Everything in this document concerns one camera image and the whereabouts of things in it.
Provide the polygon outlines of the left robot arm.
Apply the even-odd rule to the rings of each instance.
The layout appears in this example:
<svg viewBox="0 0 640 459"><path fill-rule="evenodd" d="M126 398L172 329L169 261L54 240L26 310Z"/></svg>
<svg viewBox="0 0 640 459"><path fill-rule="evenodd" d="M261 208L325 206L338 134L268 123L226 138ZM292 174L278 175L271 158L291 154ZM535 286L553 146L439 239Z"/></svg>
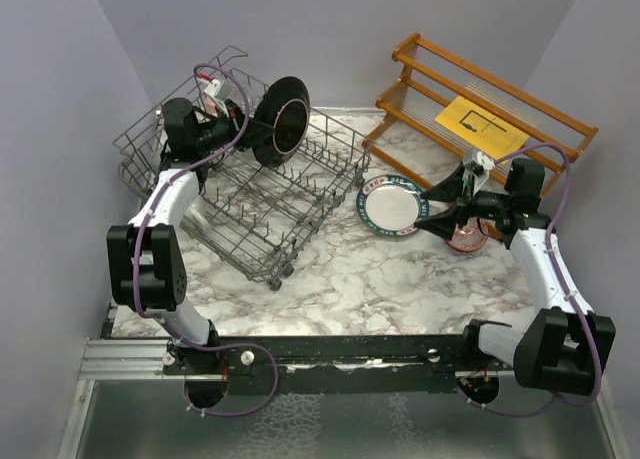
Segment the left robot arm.
<svg viewBox="0 0 640 459"><path fill-rule="evenodd" d="M213 323L187 299L187 274L176 229L202 192L212 162L233 149L257 145L274 132L251 116L248 103L226 100L214 115L190 100L166 101L166 134L155 188L141 210L106 236L112 296L170 336L170 352L206 374L223 350Z"/></svg>

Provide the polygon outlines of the blue rimmed white plate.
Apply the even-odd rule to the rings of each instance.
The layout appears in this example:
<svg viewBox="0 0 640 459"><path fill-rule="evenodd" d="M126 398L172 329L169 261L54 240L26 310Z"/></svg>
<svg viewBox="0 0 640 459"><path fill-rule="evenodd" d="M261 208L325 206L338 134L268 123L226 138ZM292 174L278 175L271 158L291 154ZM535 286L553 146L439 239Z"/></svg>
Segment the blue rimmed white plate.
<svg viewBox="0 0 640 459"><path fill-rule="evenodd" d="M356 195L360 220L373 233L403 238L418 231L415 223L430 215L429 203L421 198L424 189L413 180L396 174L366 181Z"/></svg>

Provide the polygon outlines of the black rimmed cream plate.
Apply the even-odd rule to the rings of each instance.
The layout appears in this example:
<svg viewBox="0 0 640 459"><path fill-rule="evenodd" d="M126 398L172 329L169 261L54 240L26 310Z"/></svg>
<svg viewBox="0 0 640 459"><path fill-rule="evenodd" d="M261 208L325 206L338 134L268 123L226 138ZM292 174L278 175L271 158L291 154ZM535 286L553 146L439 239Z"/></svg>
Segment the black rimmed cream plate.
<svg viewBox="0 0 640 459"><path fill-rule="evenodd" d="M252 148L254 158L264 167L280 167L297 151L307 133L310 98L305 83L294 76L278 79L262 96L254 119L274 128Z"/></svg>

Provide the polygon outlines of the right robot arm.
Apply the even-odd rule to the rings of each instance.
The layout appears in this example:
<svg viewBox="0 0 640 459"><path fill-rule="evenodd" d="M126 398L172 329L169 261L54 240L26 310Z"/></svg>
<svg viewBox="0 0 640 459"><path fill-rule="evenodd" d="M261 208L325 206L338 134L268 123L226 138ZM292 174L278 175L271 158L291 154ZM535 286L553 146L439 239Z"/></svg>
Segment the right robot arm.
<svg viewBox="0 0 640 459"><path fill-rule="evenodd" d="M578 291L561 256L555 224L538 210L544 167L528 158L512 160L503 192L494 193L478 184L491 165L484 157L464 161L424 191L422 199L448 207L415 225L450 240L471 219L493 222L524 274L536 315L523 333L502 323L470 322L459 346L461 362L481 370L495 358L511 366L525 388L595 396L616 329Z"/></svg>

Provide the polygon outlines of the pink cream mug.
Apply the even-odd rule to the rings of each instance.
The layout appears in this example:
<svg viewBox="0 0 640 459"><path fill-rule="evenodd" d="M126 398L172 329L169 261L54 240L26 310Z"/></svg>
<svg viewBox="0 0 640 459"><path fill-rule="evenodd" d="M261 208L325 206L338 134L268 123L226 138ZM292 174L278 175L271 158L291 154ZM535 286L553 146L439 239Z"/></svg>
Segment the pink cream mug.
<svg viewBox="0 0 640 459"><path fill-rule="evenodd" d="M217 105L216 105L215 101L210 96L208 96L207 94L204 94L202 96L202 102L203 102L203 105L204 105L204 110L209 115L214 116L214 117L219 117L220 116L220 113L218 112L218 109L217 109Z"/></svg>

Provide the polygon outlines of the white grey mug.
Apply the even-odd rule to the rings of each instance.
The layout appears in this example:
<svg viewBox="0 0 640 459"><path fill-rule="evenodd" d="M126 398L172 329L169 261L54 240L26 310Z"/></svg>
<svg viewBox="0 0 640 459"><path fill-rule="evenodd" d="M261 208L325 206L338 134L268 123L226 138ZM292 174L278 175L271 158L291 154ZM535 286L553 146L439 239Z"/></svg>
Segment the white grey mug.
<svg viewBox="0 0 640 459"><path fill-rule="evenodd" d="M194 200L187 211L185 212L185 218L188 218L200 229L204 229L209 225L208 220L205 217L204 204L200 200Z"/></svg>

